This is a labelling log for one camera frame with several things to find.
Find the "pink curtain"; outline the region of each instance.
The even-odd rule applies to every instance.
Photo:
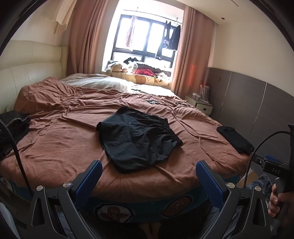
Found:
[[[108,0],[78,0],[69,35],[67,75],[95,73],[97,47]]]
[[[213,21],[185,6],[178,55],[171,90],[180,98],[199,91],[207,70]]]

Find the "bedside table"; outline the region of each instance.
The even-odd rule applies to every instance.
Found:
[[[200,110],[201,112],[203,112],[207,116],[209,116],[211,114],[213,107],[210,103],[206,103],[206,102],[203,102],[200,100],[196,101],[190,96],[186,96],[185,100],[188,101],[188,103],[190,105],[194,106],[196,109]]]

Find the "black window frame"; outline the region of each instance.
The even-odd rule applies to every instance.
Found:
[[[152,19],[149,19],[149,18],[145,18],[145,17],[138,17],[138,20],[149,22],[149,29],[148,29],[148,33],[147,33],[147,37],[146,37],[146,42],[145,42],[143,51],[137,51],[137,50],[130,51],[129,49],[117,48],[116,47],[118,32],[119,32],[119,29],[120,29],[120,26],[121,26],[121,21],[122,21],[123,18],[132,18],[132,15],[121,14],[121,17],[119,19],[119,23],[118,23],[118,26],[117,26],[115,38],[114,38],[114,43],[113,43],[113,48],[112,48],[112,53],[111,53],[111,60],[113,60],[113,55],[114,55],[115,52],[128,53],[128,54],[131,54],[131,55],[142,56],[142,59],[141,59],[142,62],[145,62],[146,57],[151,57],[151,58],[155,59],[155,56],[156,56],[155,53],[147,52],[147,46],[148,46],[151,27],[152,27],[153,23],[157,23],[157,24],[160,24],[160,25],[163,25],[163,26],[165,25],[165,23],[161,22],[161,21],[156,21],[156,20],[152,20]],[[170,68],[172,68],[173,67],[173,62],[174,62],[174,59],[175,59],[175,54],[176,54],[176,51],[173,51],[173,56],[172,57],[162,56],[161,60],[170,62],[171,63]]]

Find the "pillow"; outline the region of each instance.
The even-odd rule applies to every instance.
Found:
[[[82,86],[94,89],[115,89],[121,92],[131,93],[129,88],[131,85],[130,82],[106,75],[77,73],[60,80],[60,82],[71,86]]]

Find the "black cable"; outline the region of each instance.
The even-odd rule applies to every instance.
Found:
[[[8,136],[8,139],[9,139],[10,144],[12,146],[12,149],[14,151],[14,154],[15,154],[15,157],[16,157],[16,161],[18,163],[18,166],[19,166],[19,169],[21,171],[21,174],[22,174],[22,176],[24,178],[24,181],[25,181],[26,186],[27,186],[27,188],[29,190],[29,193],[30,193],[31,197],[33,198],[34,193],[33,193],[32,189],[30,187],[28,178],[26,176],[26,172],[24,171],[24,167],[22,165],[22,162],[21,162],[21,159],[20,159],[20,156],[19,156],[19,152],[18,152],[18,149],[17,149],[17,146],[16,146],[16,142],[15,142],[15,140],[14,140],[14,138],[13,138],[10,130],[7,128],[6,124],[1,119],[0,119],[0,129]]]
[[[257,148],[254,150],[253,154],[251,155],[250,159],[249,159],[249,162],[248,162],[248,165],[247,165],[247,170],[246,170],[246,174],[245,174],[245,180],[244,180],[244,184],[243,184],[243,188],[246,188],[246,182],[247,182],[247,177],[248,177],[248,173],[249,173],[249,169],[250,169],[250,164],[251,164],[251,161],[253,159],[253,156],[255,155],[256,151],[260,148],[260,146],[265,142],[267,141],[269,138],[273,137],[274,135],[277,135],[277,134],[288,134],[290,135],[290,132],[288,131],[277,131],[273,134],[271,134],[270,136],[268,136],[267,138],[265,138],[258,146]]]
[[[144,98],[140,97],[140,95],[139,95],[139,98],[142,99],[142,100],[147,101],[148,103],[150,103],[151,101],[156,101],[156,102],[158,102],[158,103],[155,103],[155,104],[157,104],[157,105],[159,104],[159,105],[171,106],[171,107],[181,106],[181,107],[190,108],[190,105],[188,105],[188,104],[186,104],[186,103],[184,104],[184,103],[176,102],[175,100],[173,100],[173,103],[174,103],[175,105],[163,104],[163,103],[160,102],[159,99],[157,99],[157,98],[156,98],[155,96],[153,96],[153,95],[151,95],[151,96],[149,97],[149,99],[144,99]]]

